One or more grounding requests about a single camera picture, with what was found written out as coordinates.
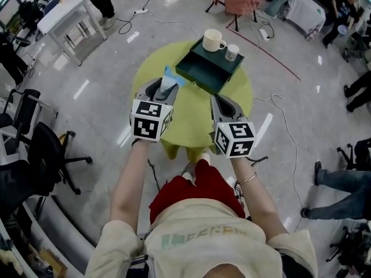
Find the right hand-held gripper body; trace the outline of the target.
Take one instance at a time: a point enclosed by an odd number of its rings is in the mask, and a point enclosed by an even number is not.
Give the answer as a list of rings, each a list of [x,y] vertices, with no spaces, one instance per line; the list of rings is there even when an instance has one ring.
[[[217,155],[227,158],[247,158],[256,140],[252,122],[244,114],[231,118],[212,112],[213,131],[210,134]]]

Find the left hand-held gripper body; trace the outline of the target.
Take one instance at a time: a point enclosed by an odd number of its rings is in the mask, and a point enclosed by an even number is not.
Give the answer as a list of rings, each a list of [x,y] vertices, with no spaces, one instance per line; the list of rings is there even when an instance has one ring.
[[[142,94],[135,98],[130,113],[132,137],[158,142],[172,120],[173,104],[173,97],[151,101],[149,96]]]

